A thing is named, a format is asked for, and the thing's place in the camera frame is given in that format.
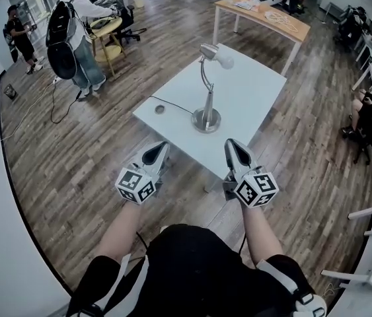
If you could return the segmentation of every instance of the black bag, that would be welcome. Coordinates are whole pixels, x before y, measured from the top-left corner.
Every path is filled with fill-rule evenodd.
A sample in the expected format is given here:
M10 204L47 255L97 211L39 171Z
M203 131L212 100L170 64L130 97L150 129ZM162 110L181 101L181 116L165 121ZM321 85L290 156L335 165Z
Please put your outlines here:
M77 72L77 64L69 39L74 35L74 0L58 1L49 19L46 47L51 68L61 79L72 79Z

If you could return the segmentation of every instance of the silver desk lamp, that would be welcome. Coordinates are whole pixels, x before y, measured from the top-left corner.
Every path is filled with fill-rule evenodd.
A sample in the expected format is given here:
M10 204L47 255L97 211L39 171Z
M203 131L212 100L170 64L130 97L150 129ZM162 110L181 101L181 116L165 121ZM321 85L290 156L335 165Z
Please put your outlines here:
M208 61L218 61L222 68L233 68L234 61L232 57L223 57L218 53L219 48L215 45L202 44L200 45L200 74L202 80L208 90L206 103L204 108L197 109L192 116L193 126L201 133L213 133L218 129L221 123L221 115L216 109L213 109L213 83L210 83L205 74L204 63Z

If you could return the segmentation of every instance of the white long-sleeve shirt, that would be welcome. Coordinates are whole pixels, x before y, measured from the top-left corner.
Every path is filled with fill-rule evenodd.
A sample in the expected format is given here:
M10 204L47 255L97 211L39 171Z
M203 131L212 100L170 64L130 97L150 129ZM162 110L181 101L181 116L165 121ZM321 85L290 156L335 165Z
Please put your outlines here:
M76 18L77 15L82 21L86 21L86 18L103 18L103 17L109 17L114 13L114 11L111 8L104 8L98 5L95 5L94 3L91 3L90 0L74 0L72 2L73 7L76 11ZM83 25L75 19L75 33L69 39L69 43L71 44L71 47L73 50L76 50L77 47L80 46L81 40L83 39L83 36L86 36L85 29L83 28Z

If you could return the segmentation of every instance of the blue pants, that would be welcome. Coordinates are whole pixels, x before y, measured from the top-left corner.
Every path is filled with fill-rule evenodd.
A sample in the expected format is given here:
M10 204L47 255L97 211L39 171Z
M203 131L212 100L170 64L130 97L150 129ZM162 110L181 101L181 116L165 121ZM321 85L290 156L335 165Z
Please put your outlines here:
M81 40L80 46L74 51L74 56L77 63L77 72L73 77L74 85L83 89L103 82L105 75L96 63L91 46L85 37Z

